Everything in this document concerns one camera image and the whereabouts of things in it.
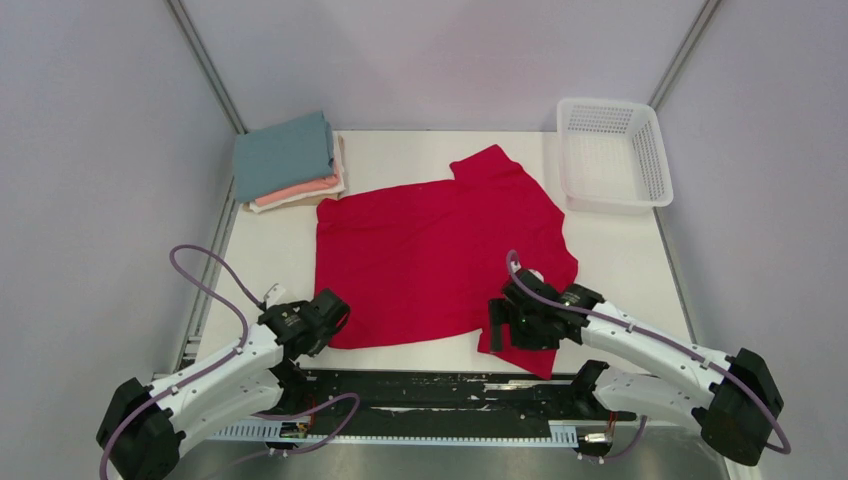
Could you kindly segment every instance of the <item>stack of folded clothes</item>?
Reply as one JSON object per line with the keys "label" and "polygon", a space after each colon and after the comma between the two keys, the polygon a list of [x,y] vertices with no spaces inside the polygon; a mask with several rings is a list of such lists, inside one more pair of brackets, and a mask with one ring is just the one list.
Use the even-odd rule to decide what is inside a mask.
{"label": "stack of folded clothes", "polygon": [[254,212],[317,205],[344,191],[338,152],[322,112],[240,135],[233,153],[236,201]]}

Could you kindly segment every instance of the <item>white table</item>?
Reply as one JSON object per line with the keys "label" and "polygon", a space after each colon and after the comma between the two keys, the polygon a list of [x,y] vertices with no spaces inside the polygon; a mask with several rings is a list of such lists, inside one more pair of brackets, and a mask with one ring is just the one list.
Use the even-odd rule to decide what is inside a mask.
{"label": "white table", "polygon": [[[492,144],[500,145],[565,211],[563,235],[566,246],[580,264],[577,281],[666,333],[682,340],[690,338],[654,216],[566,210],[559,180],[556,134],[345,131],[339,135],[344,137],[346,147],[346,195],[453,178],[450,162]],[[291,295],[289,300],[311,299],[317,223],[315,207],[283,208],[261,215],[240,209],[225,258],[258,297],[279,282]],[[222,271],[215,290],[242,309],[249,321],[256,321],[259,309],[241,294],[226,272]],[[198,359],[231,342],[239,333],[239,323],[232,312],[213,302]],[[306,368],[522,371],[492,355],[477,353],[478,336],[479,331],[475,331],[393,347],[327,348],[317,358],[299,360]],[[618,357],[564,341],[554,372],[575,373],[589,359],[642,371]]]}

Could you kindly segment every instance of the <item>white wall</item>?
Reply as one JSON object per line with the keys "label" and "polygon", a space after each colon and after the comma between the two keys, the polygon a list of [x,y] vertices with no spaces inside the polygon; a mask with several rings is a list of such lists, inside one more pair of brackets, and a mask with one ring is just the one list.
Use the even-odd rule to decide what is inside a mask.
{"label": "white wall", "polygon": [[704,0],[183,0],[249,129],[556,130],[647,102]]}
{"label": "white wall", "polygon": [[844,0],[727,0],[659,112],[696,335],[761,353],[786,401],[768,480],[848,471],[846,46]]}
{"label": "white wall", "polygon": [[0,18],[0,477],[93,479],[115,387],[175,362],[168,250],[209,241],[233,133],[162,0]]}

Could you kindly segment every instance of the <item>red shirt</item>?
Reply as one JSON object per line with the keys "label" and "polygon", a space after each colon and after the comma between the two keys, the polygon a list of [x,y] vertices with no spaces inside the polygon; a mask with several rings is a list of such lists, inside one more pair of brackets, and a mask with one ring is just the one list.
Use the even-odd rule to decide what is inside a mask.
{"label": "red shirt", "polygon": [[[421,342],[483,329],[488,300],[501,296],[510,249],[564,289],[577,260],[562,236],[565,215],[493,145],[451,164],[455,180],[386,188],[318,206],[315,291],[351,307],[334,348]],[[550,378],[556,351],[509,346],[497,356]]]}

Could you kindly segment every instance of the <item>laundry basket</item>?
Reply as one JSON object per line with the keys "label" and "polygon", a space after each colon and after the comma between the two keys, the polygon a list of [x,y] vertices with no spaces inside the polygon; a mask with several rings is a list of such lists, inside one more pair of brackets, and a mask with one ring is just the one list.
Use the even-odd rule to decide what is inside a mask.
{"label": "laundry basket", "polygon": [[637,214],[671,203],[668,160],[651,107],[566,98],[557,105],[557,133],[570,210]]}

